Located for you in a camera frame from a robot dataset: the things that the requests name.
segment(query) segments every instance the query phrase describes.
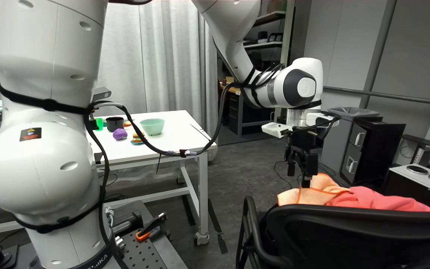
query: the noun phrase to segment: black chair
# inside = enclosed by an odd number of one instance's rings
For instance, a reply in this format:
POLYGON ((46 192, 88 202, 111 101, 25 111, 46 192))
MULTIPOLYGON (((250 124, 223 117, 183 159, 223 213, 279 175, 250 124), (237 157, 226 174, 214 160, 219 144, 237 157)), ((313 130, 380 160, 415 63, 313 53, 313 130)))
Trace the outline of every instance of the black chair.
POLYGON ((430 213, 243 204, 235 268, 430 268, 430 213))

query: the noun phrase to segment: label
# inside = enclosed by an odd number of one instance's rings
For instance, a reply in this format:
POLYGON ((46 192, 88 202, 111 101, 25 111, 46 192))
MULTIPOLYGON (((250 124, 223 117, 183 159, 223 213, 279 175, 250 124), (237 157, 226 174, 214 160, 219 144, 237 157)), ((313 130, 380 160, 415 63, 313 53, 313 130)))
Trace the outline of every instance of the label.
POLYGON ((20 130, 19 142, 23 141, 34 141, 41 138, 41 129, 40 127, 32 127, 32 129, 25 129, 20 130))

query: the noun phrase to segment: gray floor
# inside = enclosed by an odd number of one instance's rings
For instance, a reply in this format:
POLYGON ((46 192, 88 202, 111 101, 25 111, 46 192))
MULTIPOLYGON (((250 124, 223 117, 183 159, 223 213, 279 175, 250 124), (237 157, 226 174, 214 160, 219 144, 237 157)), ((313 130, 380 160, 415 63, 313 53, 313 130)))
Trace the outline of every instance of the gray floor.
MULTIPOLYGON (((241 216, 241 202, 244 196, 253 196, 258 208, 264 210, 276 202, 276 195, 288 189, 288 184, 280 181, 273 165, 283 157, 285 142, 277 139, 258 141, 228 141, 217 148, 216 159, 209 166, 209 198, 220 223, 223 238, 228 246, 228 253, 220 255, 216 234, 210 228, 212 241, 204 247, 194 247, 192 235, 195 228, 191 228, 183 211, 182 199, 170 199, 156 204, 149 204, 149 211, 155 216, 161 211, 167 213, 167 228, 171 232, 171 243, 188 268, 194 269, 219 269, 234 268, 234 252, 241 216)), ((170 166, 161 168, 161 174, 170 171, 170 166)), ((117 180, 108 187, 108 199, 134 196, 153 190, 164 190, 176 184, 173 177, 150 177, 155 168, 132 169, 111 175, 117 180), (137 186, 128 184, 125 178, 144 178, 137 181, 137 186)), ((195 165, 188 166, 189 174, 195 177, 195 165)), ((25 244, 23 232, 0 237, 1 247, 13 244, 25 244)))

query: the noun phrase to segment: green bowl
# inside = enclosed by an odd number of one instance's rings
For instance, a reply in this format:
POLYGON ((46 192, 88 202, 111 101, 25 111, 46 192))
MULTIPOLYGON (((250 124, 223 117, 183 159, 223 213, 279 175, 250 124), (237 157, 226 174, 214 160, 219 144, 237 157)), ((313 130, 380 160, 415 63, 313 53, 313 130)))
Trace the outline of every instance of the green bowl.
POLYGON ((161 119, 147 119, 140 122, 141 129, 149 136, 159 136, 164 129, 164 120, 161 119))

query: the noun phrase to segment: table leg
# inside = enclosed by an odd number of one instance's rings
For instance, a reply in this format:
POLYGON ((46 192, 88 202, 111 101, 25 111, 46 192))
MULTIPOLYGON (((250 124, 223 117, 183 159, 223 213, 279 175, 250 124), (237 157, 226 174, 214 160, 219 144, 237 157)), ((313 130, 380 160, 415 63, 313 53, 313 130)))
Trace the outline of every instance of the table leg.
POLYGON ((209 244, 209 156, 207 153, 198 157, 198 232, 195 234, 195 246, 209 244))

